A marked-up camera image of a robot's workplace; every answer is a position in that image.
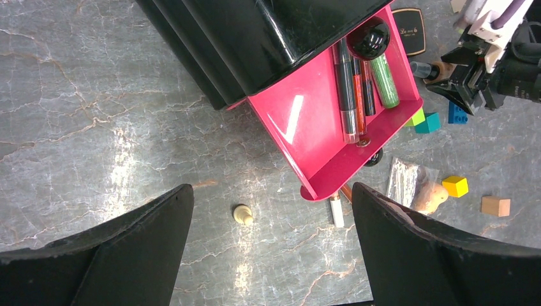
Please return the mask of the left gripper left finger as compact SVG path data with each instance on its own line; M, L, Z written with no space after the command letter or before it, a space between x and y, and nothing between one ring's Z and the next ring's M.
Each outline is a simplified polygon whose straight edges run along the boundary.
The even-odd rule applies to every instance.
M1 253L2 305L168 305L195 204L179 185L39 249Z

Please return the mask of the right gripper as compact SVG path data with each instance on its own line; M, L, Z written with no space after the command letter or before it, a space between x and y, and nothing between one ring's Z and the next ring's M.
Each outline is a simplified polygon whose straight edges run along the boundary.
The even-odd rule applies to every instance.
M453 50L441 56L449 73L441 80L429 81L426 89L447 98L469 115L481 108L496 110L505 97L496 92L495 74L488 73L485 55L489 44L481 41L460 41Z

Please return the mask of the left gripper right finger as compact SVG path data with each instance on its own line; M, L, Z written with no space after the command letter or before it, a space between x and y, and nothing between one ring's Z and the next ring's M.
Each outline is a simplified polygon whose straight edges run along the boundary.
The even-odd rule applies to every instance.
M375 305L539 305L540 250L459 230L362 183L352 209Z

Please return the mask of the clear plastic bag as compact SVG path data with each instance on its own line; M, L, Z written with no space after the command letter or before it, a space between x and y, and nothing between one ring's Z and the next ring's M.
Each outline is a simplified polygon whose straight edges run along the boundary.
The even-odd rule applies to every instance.
M414 209L423 187L435 183L439 170L393 157L386 196L402 206Z

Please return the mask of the pink top drawer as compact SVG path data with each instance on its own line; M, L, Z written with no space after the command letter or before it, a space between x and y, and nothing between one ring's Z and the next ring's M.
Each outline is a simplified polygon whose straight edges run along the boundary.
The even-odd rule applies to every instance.
M346 36L350 53L363 61L384 54L390 43L390 29L380 17L372 17Z

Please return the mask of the pink drawer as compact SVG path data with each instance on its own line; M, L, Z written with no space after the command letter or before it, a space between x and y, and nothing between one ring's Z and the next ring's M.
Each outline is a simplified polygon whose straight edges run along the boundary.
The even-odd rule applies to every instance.
M380 17L372 17L346 36L350 53L363 61L384 54L390 43L390 29Z
M254 112L302 183L301 196L325 200L352 178L423 105L390 6L375 14L390 28L385 52L399 105L367 118L365 147L343 141L331 49L268 89L248 98Z

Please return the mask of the green tube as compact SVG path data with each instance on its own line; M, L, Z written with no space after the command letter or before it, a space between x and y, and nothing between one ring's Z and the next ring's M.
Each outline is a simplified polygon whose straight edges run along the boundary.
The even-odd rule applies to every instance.
M399 97L385 54L370 61L370 66L382 106L387 109L396 107Z

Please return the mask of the dark brown lipstick pen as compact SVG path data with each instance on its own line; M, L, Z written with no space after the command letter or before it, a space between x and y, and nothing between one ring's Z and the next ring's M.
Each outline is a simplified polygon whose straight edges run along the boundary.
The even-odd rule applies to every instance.
M362 90L364 99L364 111L366 116L376 114L374 103L373 85L371 80L371 71L367 61L361 61Z

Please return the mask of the red lip pencil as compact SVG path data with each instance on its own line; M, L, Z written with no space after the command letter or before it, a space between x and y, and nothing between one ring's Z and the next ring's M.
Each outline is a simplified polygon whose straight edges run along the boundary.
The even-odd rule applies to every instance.
M359 135L363 136L367 133L366 129L366 116L364 111L364 102L362 96L362 79L360 70L360 61L352 57L352 71L353 71L353 85L355 91L355 101L357 105L357 121L359 128Z

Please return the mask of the dark teal mascara tube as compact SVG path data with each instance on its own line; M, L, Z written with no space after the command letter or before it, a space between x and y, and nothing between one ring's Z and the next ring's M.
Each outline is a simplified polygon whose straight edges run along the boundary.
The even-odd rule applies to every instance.
M353 88L352 60L345 38L332 46L332 55L344 142L357 143L359 131L357 104Z

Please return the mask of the black makeup organizer box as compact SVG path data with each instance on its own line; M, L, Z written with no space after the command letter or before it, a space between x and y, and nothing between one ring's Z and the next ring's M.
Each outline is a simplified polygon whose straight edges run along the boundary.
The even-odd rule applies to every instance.
M139 1L215 110L258 94L386 1Z

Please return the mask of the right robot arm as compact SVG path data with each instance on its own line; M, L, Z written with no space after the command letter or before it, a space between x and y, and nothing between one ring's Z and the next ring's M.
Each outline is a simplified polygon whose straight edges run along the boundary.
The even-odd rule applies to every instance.
M454 28L457 46L431 65L427 90L470 115L506 97L540 102L540 1L465 1Z

